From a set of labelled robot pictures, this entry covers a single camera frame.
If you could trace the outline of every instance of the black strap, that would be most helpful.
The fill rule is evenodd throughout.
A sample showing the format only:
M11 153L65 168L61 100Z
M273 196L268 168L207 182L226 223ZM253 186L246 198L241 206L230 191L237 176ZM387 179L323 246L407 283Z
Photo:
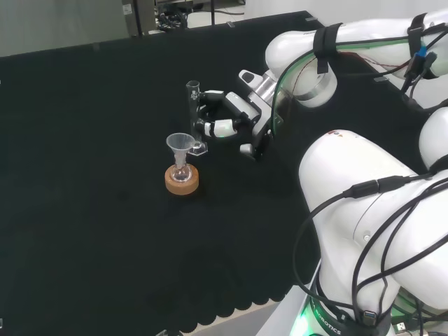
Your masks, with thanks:
M313 41L314 56L317 58L317 74L325 74L328 72L328 60L323 51L323 44L325 43L326 28L319 28L316 30Z
M407 29L407 39L409 42L409 53L411 57L415 55L415 53L419 52L421 49L421 37L423 36L423 32L425 30L425 25L423 21L425 20L426 13L420 14L414 19L412 19L411 26ZM425 79L434 79L437 76L434 75L431 71L427 71Z
M313 51L317 59L317 74L328 73L328 58L337 55L337 31L342 23L316 30L313 41Z

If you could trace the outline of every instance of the glass funnel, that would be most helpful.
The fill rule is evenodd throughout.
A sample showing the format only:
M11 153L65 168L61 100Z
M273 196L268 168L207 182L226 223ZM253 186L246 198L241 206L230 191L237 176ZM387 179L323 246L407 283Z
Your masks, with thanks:
M195 138L185 133L174 133L167 137L167 145L173 150L176 164L170 172L173 181L186 182L193 175L187 164L187 153L195 145Z

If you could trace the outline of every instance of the black cloth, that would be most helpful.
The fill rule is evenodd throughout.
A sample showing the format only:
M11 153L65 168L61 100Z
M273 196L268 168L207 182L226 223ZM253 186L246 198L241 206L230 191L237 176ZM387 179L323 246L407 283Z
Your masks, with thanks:
M189 160L199 190L175 197L165 139L188 132L185 84L247 91L277 35L312 30L306 12L0 59L0 318L7 335L154 335L191 331L252 302L281 300L308 210L306 149L353 130L422 172L424 118L389 83L340 79L331 101L294 108L261 163L239 143ZM368 71L355 59L336 72ZM319 252L299 251L303 281Z

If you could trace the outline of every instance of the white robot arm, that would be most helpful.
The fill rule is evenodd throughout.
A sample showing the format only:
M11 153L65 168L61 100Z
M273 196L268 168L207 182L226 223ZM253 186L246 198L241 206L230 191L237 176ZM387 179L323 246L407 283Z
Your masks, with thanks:
M429 72L434 76L448 73L448 40L440 39L446 34L448 10L428 13L421 21L421 45L430 46L429 51L437 55ZM376 19L342 24L335 36L338 53L356 53L366 62L380 65L399 78L404 78L413 56L410 53L408 30L413 19ZM328 72L318 73L318 60L314 54L314 39L317 31L290 31L276 37L266 49L269 68L262 76L243 70L239 78L251 94L248 102L260 112L260 119L253 128L252 152L260 153L260 144L266 134L273 132L271 116L285 97L295 98L301 105L313 108L325 104L335 93L337 77L331 66Z
M408 20L365 20L340 26L335 46L339 53L357 53L368 62L386 70L400 67L394 74L404 78L411 58L408 45ZM426 14L422 21L421 43L437 55L430 71L435 76L448 74L448 40L440 39L446 29L448 10ZM269 70L259 76L242 71L239 77L251 88L248 102L260 111L259 125L253 129L254 147L261 134L270 133L274 105L283 96L292 96L300 104L312 108L326 103L335 93L337 78L331 67L318 73L318 60L313 53L316 31L290 31L276 37L267 48ZM410 183L391 192L359 199L342 199L323 210L314 219L321 245L321 270L318 275L322 294L329 300L352 305L354 272L363 250L382 224L428 186L448 179L448 107L440 108L422 129L419 148L425 165L433 173L430 181ZM415 173L380 147L350 131L337 130L323 135L307 151L299 169L299 178L309 209L315 210L331 197L357 183L387 176L411 176ZM382 256L389 237L403 216L393 220L372 245L359 269L357 283L381 272ZM422 200L397 231L385 259L385 270L421 253L448 235L448 192L439 192ZM443 245L420 261L368 284L357 294L356 304L364 312L379 318L388 312L400 287L438 308L448 309L448 245ZM335 312L323 307L335 320ZM331 325L314 305L307 305L309 330L306 335L344 335ZM353 310L344 312L356 320ZM372 334L395 335L392 328L373 330Z

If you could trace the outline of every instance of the cork base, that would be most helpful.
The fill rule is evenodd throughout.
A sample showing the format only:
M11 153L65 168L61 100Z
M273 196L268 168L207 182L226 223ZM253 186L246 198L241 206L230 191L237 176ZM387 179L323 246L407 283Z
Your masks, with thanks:
M165 185L169 192L175 194L175 195L188 195L191 194L193 191L197 189L199 186L199 172L197 171L196 167L189 164L192 176L191 179L186 182L176 182L173 181L173 179L170 176L171 169L173 169L174 165L172 165L170 168L168 168L165 172Z

